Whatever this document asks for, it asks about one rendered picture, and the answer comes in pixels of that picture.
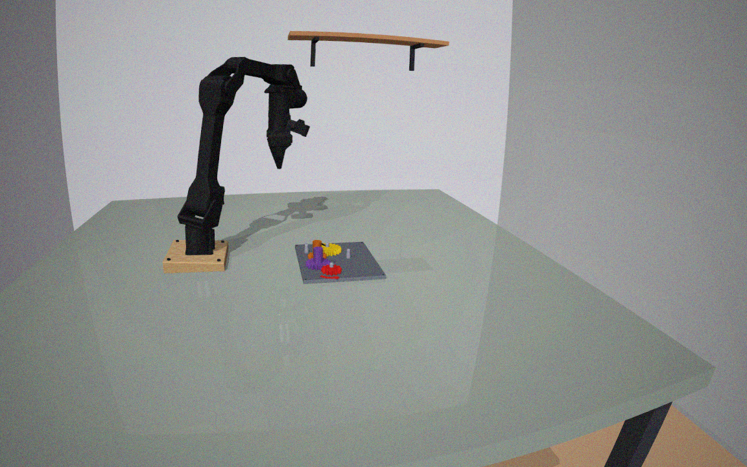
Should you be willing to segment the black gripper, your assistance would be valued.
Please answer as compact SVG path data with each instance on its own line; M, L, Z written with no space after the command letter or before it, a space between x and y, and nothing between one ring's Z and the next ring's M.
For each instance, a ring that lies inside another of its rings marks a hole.
M267 141L278 169L281 169L285 151L292 145L292 135L287 129L289 110L268 110Z

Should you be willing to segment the orange gear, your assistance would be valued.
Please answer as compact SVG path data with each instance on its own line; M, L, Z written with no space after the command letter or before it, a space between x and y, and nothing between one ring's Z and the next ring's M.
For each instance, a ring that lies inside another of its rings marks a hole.
M314 240L313 241L313 248L314 247L322 247L322 241L320 241L320 240ZM313 252L310 252L308 254L308 258L309 259L313 258ZM326 259L326 254L324 254L324 259Z

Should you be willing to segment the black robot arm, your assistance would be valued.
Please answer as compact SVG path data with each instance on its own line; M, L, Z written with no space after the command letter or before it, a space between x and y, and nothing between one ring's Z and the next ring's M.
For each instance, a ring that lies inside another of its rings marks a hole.
M231 74L234 73L233 76ZM224 64L210 72L199 85L199 103L202 118L198 167L195 181L179 211L179 224L185 225L185 255L213 255L215 228L219 225L220 211L224 205L224 186L219 186L220 139L226 112L245 80L245 76L262 78L270 84L268 110L302 108L307 103L292 64L269 64L247 57L230 57ZM204 217L199 219L195 217Z

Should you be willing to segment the yellow gear with black stripe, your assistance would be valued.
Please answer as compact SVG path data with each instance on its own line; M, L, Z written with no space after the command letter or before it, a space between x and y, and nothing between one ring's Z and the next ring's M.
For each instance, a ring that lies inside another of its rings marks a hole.
M340 252L342 252L341 247L338 245L335 245L335 243L334 244L329 243L329 247L324 247L325 245L326 245L325 243L322 243L324 254L326 254L327 257L332 256L332 255L336 256L336 254L340 254Z

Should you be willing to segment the purple gear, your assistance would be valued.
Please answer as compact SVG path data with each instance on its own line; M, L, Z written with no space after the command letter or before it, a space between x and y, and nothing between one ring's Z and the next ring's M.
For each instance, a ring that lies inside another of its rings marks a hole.
M330 260L328 258L324 259L324 249L322 247L314 247L313 248L313 258L308 259L305 262L305 266L311 268L311 270L322 270L323 266L327 266L327 264L330 264Z

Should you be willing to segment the red gear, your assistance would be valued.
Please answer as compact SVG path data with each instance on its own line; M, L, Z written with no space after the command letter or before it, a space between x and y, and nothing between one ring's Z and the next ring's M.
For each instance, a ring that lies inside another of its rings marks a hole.
M342 272L342 269L340 268L340 266L336 266L336 264L334 265L334 268L329 268L329 265L327 264L327 266L323 266L322 272L327 273L327 275L336 275L336 273L340 274Z

